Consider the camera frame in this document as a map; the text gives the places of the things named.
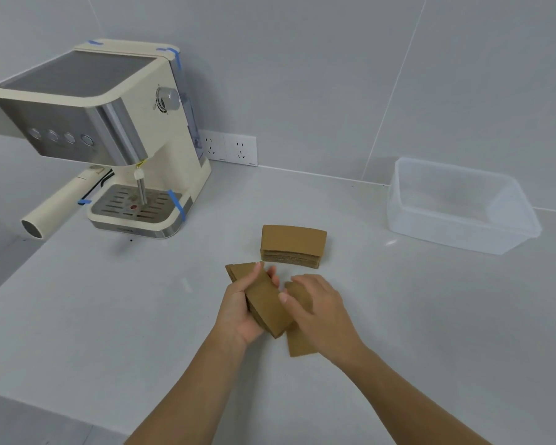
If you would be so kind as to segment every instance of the translucent storage box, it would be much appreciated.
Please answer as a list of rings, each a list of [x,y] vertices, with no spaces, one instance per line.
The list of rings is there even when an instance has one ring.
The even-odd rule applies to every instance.
[[[541,234],[516,179],[410,158],[395,163],[387,220],[400,234],[492,254]]]

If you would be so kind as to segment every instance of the person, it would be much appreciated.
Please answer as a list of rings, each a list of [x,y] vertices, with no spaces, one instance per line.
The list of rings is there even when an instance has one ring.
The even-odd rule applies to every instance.
[[[249,344],[263,329],[248,312],[245,289],[263,263],[226,288],[214,327],[170,392],[126,445],[209,444]],[[267,270],[276,287],[276,267]],[[307,339],[348,376],[367,398],[397,445],[490,443],[463,425],[393,371],[363,344],[340,294],[319,275],[294,276],[313,300],[312,313],[281,292],[280,301]]]

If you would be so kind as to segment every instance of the countertop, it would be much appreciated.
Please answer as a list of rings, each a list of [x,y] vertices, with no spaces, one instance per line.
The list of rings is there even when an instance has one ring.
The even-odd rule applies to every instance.
[[[81,209],[0,287],[0,395],[129,434],[178,380],[264,224],[328,232],[318,271],[363,340],[492,443],[556,443],[556,212],[504,256],[390,232],[387,187],[214,163],[172,238]],[[217,443],[391,443],[356,387],[286,338],[253,344]]]

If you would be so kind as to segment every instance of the cream-colored espresso machine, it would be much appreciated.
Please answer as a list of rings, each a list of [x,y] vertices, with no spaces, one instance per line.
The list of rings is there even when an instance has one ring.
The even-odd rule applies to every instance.
[[[39,154],[92,164],[23,219],[39,239],[76,203],[97,228],[170,237],[210,175],[171,45],[89,41],[0,82],[0,108]]]

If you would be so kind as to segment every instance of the wall socket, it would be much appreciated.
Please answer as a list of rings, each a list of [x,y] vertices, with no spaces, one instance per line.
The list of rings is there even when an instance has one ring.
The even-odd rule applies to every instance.
[[[208,159],[257,166],[257,140],[253,136],[201,129],[200,142]]]

